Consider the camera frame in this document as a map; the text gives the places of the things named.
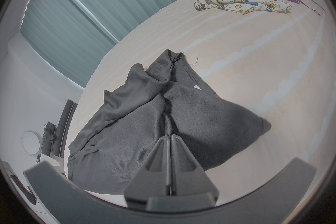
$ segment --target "bed sheet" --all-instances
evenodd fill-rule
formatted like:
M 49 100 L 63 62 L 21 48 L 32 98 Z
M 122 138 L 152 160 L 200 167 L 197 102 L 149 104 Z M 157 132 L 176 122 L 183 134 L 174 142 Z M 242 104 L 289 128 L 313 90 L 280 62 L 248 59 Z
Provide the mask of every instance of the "bed sheet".
M 309 160 L 336 102 L 335 29 L 322 8 L 302 1 L 321 16 L 296 3 L 287 14 L 241 15 L 196 11 L 194 0 L 178 0 L 140 24 L 102 59 L 88 82 L 69 128 L 65 174 L 68 146 L 103 104 L 103 91 L 123 85 L 133 64 L 146 69 L 165 49 L 184 52 L 221 98 L 272 124 L 246 150 L 207 171 L 220 191 L 218 204 L 258 188 L 296 156 Z M 104 199 L 114 202 L 114 196 Z

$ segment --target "mirror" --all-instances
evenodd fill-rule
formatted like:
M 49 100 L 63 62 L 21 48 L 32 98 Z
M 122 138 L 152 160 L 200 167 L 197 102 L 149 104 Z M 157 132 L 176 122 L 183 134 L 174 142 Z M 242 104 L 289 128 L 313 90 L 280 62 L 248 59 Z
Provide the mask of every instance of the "mirror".
M 0 25 L 0 158 L 27 185 L 41 154 L 122 207 L 141 168 L 164 171 L 164 158 L 149 158 L 161 137 L 182 139 L 176 151 L 191 155 L 180 171 L 200 165 L 213 206 L 299 158 L 316 175 L 294 216 L 336 153 L 333 12 L 330 0 L 12 0 Z M 13 157 L 27 128 L 43 138 L 25 131 Z

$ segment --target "bed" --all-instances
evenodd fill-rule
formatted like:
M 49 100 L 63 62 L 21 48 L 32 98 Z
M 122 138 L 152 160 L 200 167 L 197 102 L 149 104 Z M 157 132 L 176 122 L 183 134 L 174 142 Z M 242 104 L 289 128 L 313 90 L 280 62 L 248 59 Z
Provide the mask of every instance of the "bed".
M 73 115 L 69 144 L 103 104 L 103 91 L 123 85 L 135 63 L 146 69 L 165 49 L 184 52 L 192 68 L 223 99 L 268 119 L 272 129 L 246 150 L 206 173 L 217 204 L 258 188 L 292 158 L 312 161 L 329 131 L 336 102 L 335 34 L 331 16 L 311 0 L 290 13 L 246 15 L 178 0 L 129 33 L 101 61 Z M 122 195 L 91 194 L 126 206 Z

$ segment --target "cartoon print shirt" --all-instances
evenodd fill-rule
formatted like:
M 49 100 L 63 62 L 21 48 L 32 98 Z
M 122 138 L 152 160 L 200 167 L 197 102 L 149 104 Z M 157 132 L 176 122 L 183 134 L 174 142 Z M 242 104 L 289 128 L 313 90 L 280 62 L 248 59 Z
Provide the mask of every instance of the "cartoon print shirt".
M 282 0 L 196 0 L 194 7 L 196 10 L 216 8 L 240 14 L 256 10 L 287 13 L 292 9 L 291 4 Z

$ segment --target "curtain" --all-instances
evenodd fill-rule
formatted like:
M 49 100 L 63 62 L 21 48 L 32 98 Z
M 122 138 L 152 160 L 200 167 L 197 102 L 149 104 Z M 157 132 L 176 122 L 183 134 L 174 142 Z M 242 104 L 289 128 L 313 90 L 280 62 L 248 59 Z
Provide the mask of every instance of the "curtain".
M 176 0 L 79 0 L 119 41 Z M 54 68 L 85 87 L 115 42 L 73 0 L 30 0 L 22 35 Z

